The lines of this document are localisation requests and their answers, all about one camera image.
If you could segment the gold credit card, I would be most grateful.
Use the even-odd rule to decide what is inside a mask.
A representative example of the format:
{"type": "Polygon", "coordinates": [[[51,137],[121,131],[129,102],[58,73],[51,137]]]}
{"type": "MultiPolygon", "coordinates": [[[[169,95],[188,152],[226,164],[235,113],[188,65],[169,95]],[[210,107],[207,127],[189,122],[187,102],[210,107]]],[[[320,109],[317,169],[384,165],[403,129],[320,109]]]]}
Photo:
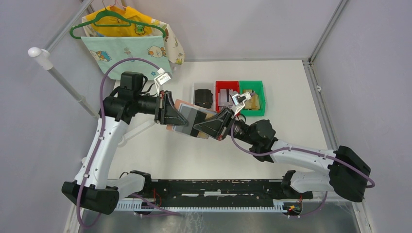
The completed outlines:
{"type": "Polygon", "coordinates": [[[193,125],[194,129],[216,139],[218,135],[219,122],[216,122],[217,112],[207,112],[205,116],[199,116],[193,125]]]}

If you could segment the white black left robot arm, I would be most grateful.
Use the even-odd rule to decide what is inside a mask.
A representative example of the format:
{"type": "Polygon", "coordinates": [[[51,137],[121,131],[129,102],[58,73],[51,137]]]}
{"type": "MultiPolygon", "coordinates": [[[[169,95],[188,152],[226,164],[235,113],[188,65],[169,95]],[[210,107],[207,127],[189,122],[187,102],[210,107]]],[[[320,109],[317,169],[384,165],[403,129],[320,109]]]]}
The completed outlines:
{"type": "Polygon", "coordinates": [[[155,123],[187,126],[188,121],[174,106],[171,91],[157,96],[143,92],[146,78],[141,73],[124,72],[120,84],[103,99],[98,127],[85,163],[71,182],[64,182],[62,193],[75,205],[109,215],[119,200],[138,194],[151,195],[153,185],[148,173],[133,171],[112,180],[108,173],[119,143],[136,114],[154,115],[155,123]]]}

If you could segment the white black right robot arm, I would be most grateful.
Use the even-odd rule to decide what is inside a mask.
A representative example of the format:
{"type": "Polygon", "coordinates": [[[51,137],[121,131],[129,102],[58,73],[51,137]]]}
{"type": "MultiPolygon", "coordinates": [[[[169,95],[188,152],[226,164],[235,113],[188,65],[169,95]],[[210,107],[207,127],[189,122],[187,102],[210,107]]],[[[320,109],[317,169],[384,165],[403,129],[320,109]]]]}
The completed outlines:
{"type": "Polygon", "coordinates": [[[376,186],[370,178],[370,167],[351,148],[312,149],[282,141],[276,138],[267,119],[248,125],[225,109],[208,119],[195,121],[193,127],[216,140],[230,136],[238,149],[262,162],[307,169],[306,172],[290,170],[284,175],[280,190],[287,198],[305,192],[334,192],[346,200],[362,202],[366,189],[376,186]]]}

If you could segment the silver cards stack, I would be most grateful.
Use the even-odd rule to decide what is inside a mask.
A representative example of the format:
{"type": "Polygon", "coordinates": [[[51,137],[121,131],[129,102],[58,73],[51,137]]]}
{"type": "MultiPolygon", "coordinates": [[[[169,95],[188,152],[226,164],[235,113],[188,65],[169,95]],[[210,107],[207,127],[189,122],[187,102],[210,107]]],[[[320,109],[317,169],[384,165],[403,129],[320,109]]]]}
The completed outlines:
{"type": "Polygon", "coordinates": [[[218,106],[228,107],[233,104],[232,101],[233,89],[220,89],[218,92],[218,106]]]}

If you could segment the gold cards stack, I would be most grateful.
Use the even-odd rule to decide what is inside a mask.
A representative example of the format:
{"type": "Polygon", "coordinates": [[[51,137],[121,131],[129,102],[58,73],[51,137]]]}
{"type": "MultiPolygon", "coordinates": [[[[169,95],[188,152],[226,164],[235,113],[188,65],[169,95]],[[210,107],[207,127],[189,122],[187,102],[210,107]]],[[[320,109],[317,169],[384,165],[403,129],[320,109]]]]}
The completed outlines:
{"type": "Polygon", "coordinates": [[[259,96],[253,90],[243,90],[243,93],[249,92],[251,94],[251,99],[245,102],[245,109],[247,110],[259,110],[260,102],[259,96]]]}

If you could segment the white plastic bin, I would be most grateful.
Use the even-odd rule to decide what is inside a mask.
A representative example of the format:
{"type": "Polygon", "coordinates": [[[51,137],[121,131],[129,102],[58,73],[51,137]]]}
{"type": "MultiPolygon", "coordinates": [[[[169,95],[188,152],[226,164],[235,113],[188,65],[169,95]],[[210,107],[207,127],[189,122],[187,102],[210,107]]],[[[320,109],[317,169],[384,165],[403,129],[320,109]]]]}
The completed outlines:
{"type": "Polygon", "coordinates": [[[212,82],[194,82],[191,101],[197,106],[213,110],[214,94],[214,84],[212,82]]]}

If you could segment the red plastic bin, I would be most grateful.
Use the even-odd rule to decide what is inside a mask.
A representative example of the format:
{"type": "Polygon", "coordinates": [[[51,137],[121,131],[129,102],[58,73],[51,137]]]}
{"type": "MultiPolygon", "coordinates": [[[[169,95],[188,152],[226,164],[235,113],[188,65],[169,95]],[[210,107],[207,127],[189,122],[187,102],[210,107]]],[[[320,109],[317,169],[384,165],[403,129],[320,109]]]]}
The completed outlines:
{"type": "Polygon", "coordinates": [[[215,82],[215,109],[217,112],[224,107],[232,107],[233,101],[231,95],[240,92],[238,81],[216,81],[215,82]]]}

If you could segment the green plastic bin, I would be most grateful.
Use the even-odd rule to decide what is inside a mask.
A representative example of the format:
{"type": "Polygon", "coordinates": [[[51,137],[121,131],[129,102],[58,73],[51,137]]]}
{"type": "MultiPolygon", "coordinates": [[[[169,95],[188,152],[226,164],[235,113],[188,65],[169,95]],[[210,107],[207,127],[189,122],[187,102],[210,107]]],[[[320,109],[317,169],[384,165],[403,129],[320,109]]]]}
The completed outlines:
{"type": "Polygon", "coordinates": [[[241,114],[248,117],[262,117],[265,115],[266,98],[263,81],[239,81],[240,93],[249,92],[252,98],[246,102],[241,114]]]}

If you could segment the mint cartoon print cloth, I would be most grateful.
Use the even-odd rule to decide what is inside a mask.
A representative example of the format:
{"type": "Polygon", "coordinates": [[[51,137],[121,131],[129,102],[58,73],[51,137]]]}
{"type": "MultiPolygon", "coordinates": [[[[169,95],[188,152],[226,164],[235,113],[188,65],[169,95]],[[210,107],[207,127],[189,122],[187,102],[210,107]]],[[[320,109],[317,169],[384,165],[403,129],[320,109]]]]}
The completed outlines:
{"type": "Polygon", "coordinates": [[[119,80],[125,71],[144,74],[149,80],[158,75],[159,68],[171,72],[170,62],[166,56],[166,48],[162,36],[143,37],[86,37],[81,38],[92,57],[103,73],[120,60],[141,58],[157,67],[142,61],[127,61],[116,66],[109,78],[119,80]]]}

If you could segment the yellow child shirt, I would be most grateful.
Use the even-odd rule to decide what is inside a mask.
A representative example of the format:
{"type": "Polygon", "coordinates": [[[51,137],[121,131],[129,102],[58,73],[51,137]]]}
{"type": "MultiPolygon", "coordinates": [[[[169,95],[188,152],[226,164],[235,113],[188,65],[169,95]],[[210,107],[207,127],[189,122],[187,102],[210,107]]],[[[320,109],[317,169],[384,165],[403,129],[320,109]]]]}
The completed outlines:
{"type": "MultiPolygon", "coordinates": [[[[113,11],[125,19],[159,26],[160,22],[147,16],[133,7],[118,8],[114,5],[106,7],[106,10],[113,11]]],[[[139,37],[160,35],[163,33],[152,27],[129,24],[116,17],[103,17],[96,24],[90,24],[83,27],[87,36],[109,36],[109,37],[139,37]]]]}

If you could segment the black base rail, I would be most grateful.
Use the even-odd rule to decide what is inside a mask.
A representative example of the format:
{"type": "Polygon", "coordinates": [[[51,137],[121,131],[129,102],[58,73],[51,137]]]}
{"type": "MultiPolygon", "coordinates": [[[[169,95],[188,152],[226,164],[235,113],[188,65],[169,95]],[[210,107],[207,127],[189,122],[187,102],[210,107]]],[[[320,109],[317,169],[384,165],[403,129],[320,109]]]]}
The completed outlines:
{"type": "Polygon", "coordinates": [[[281,180],[152,180],[138,193],[162,207],[270,207],[278,200],[311,199],[281,180]]]}

